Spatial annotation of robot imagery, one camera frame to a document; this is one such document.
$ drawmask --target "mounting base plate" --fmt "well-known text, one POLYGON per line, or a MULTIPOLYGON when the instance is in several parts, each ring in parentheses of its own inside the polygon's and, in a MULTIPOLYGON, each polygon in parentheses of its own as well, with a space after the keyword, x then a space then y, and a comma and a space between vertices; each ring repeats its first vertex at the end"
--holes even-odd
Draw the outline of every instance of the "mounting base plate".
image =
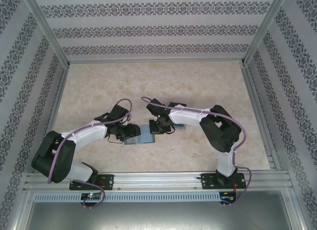
MULTIPOLYGON (((112 174, 99 174, 97 177, 96 185, 100 186, 104 190, 112 190, 114 175, 112 174)), ((87 184, 81 184, 75 181, 71 181, 69 184, 70 190, 99 190, 96 187, 92 187, 87 184)))
POLYGON ((216 173, 203 173, 201 174, 200 179, 202 180, 203 189, 234 189, 234 183, 236 183, 237 189, 246 188, 246 181, 243 173, 236 173, 233 176, 232 181, 226 186, 219 183, 216 173))

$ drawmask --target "marble floor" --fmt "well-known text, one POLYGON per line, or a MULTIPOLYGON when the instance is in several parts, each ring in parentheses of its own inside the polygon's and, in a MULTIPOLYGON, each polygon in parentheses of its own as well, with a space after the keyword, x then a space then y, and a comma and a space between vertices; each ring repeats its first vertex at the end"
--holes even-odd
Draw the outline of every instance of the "marble floor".
MULTIPOLYGON (((141 96, 164 104, 186 103, 192 108, 222 105, 247 131, 246 143, 237 150, 237 165, 269 169, 237 61, 72 64, 54 130, 65 132, 84 126, 110 112, 121 98, 133 102, 131 123, 148 124, 153 117, 141 96)), ((128 102, 120 105, 129 108, 128 102)), ((172 135, 157 135, 151 144, 97 140, 76 152, 74 161, 89 163, 100 172, 213 171, 217 151, 200 128, 186 126, 172 135)))

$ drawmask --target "wall panel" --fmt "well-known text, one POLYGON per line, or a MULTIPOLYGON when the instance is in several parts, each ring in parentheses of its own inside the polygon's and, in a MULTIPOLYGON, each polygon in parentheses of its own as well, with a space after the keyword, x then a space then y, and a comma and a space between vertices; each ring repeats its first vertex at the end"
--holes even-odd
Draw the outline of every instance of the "wall panel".
POLYGON ((70 61, 243 58, 273 0, 37 0, 70 61))
POLYGON ((47 130, 64 68, 24 0, 0 9, 0 230, 47 130))
POLYGON ((279 161, 317 228, 317 0, 285 0, 248 64, 279 161))

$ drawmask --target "robotic arm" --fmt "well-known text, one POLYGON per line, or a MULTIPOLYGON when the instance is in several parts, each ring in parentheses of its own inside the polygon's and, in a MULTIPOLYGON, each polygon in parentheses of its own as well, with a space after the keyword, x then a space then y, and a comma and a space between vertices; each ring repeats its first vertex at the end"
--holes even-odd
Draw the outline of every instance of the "robotic arm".
POLYGON ((121 142, 141 135, 138 125, 127 124, 130 116, 127 116, 127 118, 121 122, 94 126, 98 123, 120 119, 127 113, 127 109, 115 105, 110 113, 105 113, 91 121, 89 123, 91 124, 91 128, 84 128, 76 133, 74 133, 74 131, 64 133, 57 133, 55 131, 49 132, 32 160, 32 167, 46 177, 49 177, 54 154, 58 146, 66 136, 73 133, 73 135, 65 141, 60 150, 54 167, 52 181, 59 183, 64 179, 75 179, 93 184, 96 183, 98 171, 86 163, 73 163, 74 153, 87 144, 98 139, 109 137, 111 134, 115 135, 117 140, 121 142))
MULTIPOLYGON (((151 103, 163 105, 157 99, 153 99, 151 103)), ((174 129, 173 124, 187 124, 201 127, 210 144, 218 151, 218 166, 216 171, 218 181, 223 186, 229 184, 237 172, 232 162, 232 155, 236 142, 239 140, 241 128, 226 118, 203 114, 203 111, 208 111, 231 117, 219 105, 215 105, 212 109, 204 110, 190 108, 191 111, 186 110, 186 104, 169 103, 168 107, 175 109, 166 109, 151 104, 147 105, 147 109, 151 114, 157 117, 156 120, 150 120, 151 134, 172 134, 171 128, 174 129)))

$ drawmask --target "aluminum frame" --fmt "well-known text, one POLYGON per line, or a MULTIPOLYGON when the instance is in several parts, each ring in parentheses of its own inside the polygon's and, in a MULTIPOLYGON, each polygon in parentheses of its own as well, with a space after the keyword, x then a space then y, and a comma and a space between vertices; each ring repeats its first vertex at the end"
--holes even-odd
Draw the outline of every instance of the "aluminum frame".
POLYGON ((61 62, 64 68, 68 67, 69 61, 66 57, 66 54, 59 44, 53 29, 50 27, 47 19, 45 18, 39 4, 36 0, 24 0, 25 3, 30 8, 33 16, 35 17, 37 23, 39 24, 40 28, 42 29, 44 35, 46 36, 47 40, 49 41, 51 47, 53 48, 55 54, 57 55, 59 61, 61 62))
MULTIPOLYGON (((113 174, 113 190, 107 193, 167 193, 167 192, 219 192, 231 189, 204 190, 197 177, 206 172, 135 172, 135 173, 102 173, 113 174)), ((249 173, 242 171, 246 181, 249 173)), ((27 175, 22 197, 11 230, 22 230, 27 226, 34 198, 37 193, 87 193, 90 191, 71 191, 69 181, 48 184, 47 178, 40 173, 27 175)), ((247 191, 281 191, 289 220, 294 230, 306 230, 307 226, 299 208, 299 203, 288 171, 253 171, 250 187, 247 191)))

